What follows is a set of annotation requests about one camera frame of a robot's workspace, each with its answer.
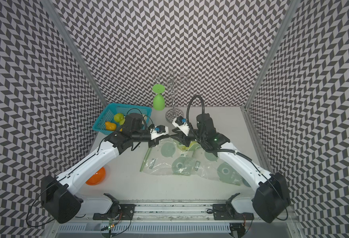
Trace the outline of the yellow pear bag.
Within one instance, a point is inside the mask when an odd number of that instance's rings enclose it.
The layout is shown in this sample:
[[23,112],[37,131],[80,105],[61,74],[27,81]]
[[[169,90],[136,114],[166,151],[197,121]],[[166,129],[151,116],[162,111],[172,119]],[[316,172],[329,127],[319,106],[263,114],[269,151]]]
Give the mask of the yellow pear bag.
[[107,131],[115,131],[117,129],[117,125],[111,122],[105,122],[105,129]]

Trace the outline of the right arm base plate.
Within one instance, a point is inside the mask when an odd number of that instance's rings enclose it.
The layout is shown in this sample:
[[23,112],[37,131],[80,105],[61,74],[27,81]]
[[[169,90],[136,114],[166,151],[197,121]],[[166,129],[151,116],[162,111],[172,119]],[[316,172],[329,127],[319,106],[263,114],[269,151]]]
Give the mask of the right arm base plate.
[[213,204],[212,205],[214,220],[254,220],[253,213],[237,213],[231,205]]

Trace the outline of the zip-top bag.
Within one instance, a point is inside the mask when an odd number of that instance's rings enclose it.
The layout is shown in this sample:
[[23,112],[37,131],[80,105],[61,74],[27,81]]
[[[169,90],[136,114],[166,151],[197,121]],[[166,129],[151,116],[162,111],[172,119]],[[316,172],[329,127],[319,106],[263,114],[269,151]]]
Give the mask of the zip-top bag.
[[200,145],[196,141],[191,141],[189,146],[185,146],[184,144],[176,141],[176,146],[183,152],[195,151],[200,147]]
[[164,139],[148,149],[140,171],[155,176],[190,176],[195,173],[194,152],[183,152],[177,148],[176,140]]
[[248,182],[231,165],[214,154],[205,152],[201,147],[194,152],[193,157],[195,159],[194,170],[200,177],[250,187]]

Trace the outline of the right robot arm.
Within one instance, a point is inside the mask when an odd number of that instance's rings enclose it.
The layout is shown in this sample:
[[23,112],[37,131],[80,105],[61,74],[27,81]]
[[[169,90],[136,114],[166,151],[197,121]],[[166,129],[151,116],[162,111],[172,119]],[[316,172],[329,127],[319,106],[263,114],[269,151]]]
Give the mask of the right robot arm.
[[185,146],[198,142],[207,153],[211,153],[238,172],[253,189],[251,198],[235,196],[231,206],[237,213],[256,213],[266,223],[272,223],[290,205],[290,194],[286,178],[279,172],[273,174],[255,164],[242,154],[225,135],[216,131],[209,114],[196,118],[197,129],[188,119],[179,116],[173,119],[172,138]]

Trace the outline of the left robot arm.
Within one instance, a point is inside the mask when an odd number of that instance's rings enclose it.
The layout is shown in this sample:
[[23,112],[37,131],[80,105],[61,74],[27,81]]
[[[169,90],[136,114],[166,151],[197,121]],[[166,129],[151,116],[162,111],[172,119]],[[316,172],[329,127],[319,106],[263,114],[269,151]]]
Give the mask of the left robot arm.
[[78,191],[96,172],[111,160],[120,156],[135,142],[147,142],[155,146],[168,138],[167,126],[147,127],[141,114],[127,115],[125,123],[106,136],[100,145],[73,167],[55,178],[46,176],[41,181],[41,205],[60,224],[77,215],[106,214],[116,203],[110,195],[79,195]]

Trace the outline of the green pear bag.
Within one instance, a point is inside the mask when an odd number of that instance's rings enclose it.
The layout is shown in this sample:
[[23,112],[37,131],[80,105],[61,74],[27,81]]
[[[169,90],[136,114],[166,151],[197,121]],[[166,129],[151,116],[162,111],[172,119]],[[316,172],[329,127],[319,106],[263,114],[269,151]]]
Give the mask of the green pear bag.
[[116,123],[120,123],[124,118],[125,116],[122,113],[117,113],[114,115],[114,121]]
[[120,120],[119,124],[120,124],[120,125],[123,125],[123,124],[125,123],[125,121],[126,121],[126,119],[123,118],[122,120]]

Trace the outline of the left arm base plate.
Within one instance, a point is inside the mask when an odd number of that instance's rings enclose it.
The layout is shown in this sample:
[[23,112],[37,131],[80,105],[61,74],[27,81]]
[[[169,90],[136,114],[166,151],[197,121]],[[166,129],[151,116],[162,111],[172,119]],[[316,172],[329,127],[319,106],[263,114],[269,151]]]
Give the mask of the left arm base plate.
[[104,214],[95,213],[93,220],[131,220],[135,212],[135,204],[112,204],[111,208]]

